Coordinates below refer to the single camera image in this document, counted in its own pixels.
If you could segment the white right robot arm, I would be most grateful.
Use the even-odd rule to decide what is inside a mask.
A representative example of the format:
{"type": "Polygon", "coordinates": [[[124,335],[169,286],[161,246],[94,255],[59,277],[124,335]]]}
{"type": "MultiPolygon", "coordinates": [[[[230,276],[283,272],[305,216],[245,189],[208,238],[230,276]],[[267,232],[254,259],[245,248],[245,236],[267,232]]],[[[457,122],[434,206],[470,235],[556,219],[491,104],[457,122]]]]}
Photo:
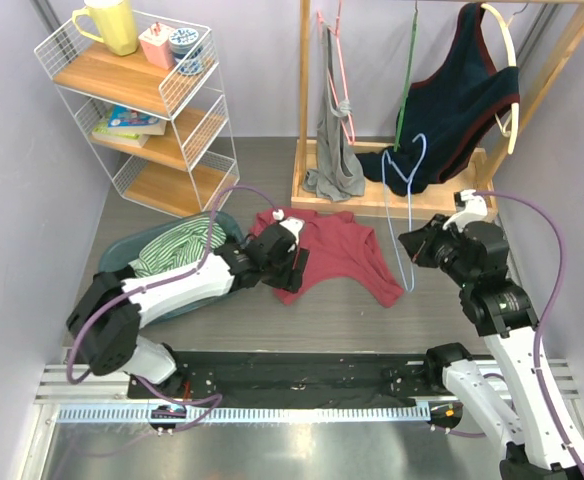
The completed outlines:
{"type": "Polygon", "coordinates": [[[506,403],[459,343],[426,352],[423,380],[437,395],[452,393],[497,449],[504,479],[584,479],[584,440],[554,380],[538,373],[548,362],[534,338],[538,319],[526,292],[508,276],[503,230],[485,221],[457,227],[435,215],[399,241],[420,267],[438,268],[460,288],[462,311],[504,378],[506,403]]]}

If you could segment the light blue hanger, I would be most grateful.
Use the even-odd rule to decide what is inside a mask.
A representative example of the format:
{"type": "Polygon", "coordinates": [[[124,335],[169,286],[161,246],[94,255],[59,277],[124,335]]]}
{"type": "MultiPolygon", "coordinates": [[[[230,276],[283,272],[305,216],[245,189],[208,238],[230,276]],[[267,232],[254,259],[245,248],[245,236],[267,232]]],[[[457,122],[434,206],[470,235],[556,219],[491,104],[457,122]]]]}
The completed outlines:
{"type": "Polygon", "coordinates": [[[389,202],[388,202],[388,197],[387,197],[388,186],[387,186],[387,182],[386,182],[386,167],[387,166],[392,167],[394,169],[394,171],[398,174],[399,178],[401,180],[403,180],[405,183],[406,193],[407,193],[406,198],[407,198],[407,205],[408,205],[408,210],[407,210],[407,213],[408,213],[408,232],[411,233],[413,230],[412,185],[413,185],[414,179],[416,177],[416,174],[417,174],[422,162],[425,159],[425,156],[427,153],[427,148],[428,148],[427,137],[423,133],[417,134],[412,139],[412,143],[416,143],[418,140],[421,141],[421,153],[420,153],[420,156],[419,156],[416,164],[414,165],[414,167],[412,168],[412,170],[410,171],[410,173],[408,175],[405,175],[400,170],[400,168],[393,162],[393,160],[390,157],[389,152],[384,152],[382,154],[382,157],[381,157],[381,180],[382,180],[382,185],[383,185],[382,195],[383,195],[386,220],[387,220],[388,230],[389,230],[389,232],[391,234],[391,238],[392,238],[392,244],[393,244],[393,249],[394,249],[394,253],[395,253],[395,257],[396,257],[396,262],[397,262],[397,265],[399,267],[399,271],[400,271],[401,278],[403,281],[403,288],[405,289],[405,291],[407,293],[412,293],[415,290],[416,278],[415,278],[415,272],[414,272],[413,265],[410,265],[409,275],[406,275],[406,272],[405,272],[405,269],[403,267],[403,263],[401,260],[401,256],[399,254],[399,249],[397,246],[398,236],[394,232],[393,223],[392,223],[392,220],[390,218],[390,212],[389,212],[389,202]]]}

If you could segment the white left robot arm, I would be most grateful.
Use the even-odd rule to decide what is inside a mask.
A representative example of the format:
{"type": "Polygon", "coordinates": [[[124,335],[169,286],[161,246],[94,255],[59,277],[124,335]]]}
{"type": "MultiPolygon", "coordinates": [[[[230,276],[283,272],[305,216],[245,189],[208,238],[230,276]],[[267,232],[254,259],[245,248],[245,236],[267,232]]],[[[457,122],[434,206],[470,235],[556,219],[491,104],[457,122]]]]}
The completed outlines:
{"type": "Polygon", "coordinates": [[[72,359],[89,373],[124,372],[141,377],[162,398],[180,395],[186,367],[167,345],[141,336],[161,317],[207,300],[264,283],[295,293],[309,252],[300,245],[302,220],[288,217],[267,226],[246,245],[225,243],[200,263],[135,278],[129,268],[97,274],[66,325],[74,338],[72,359]]]}

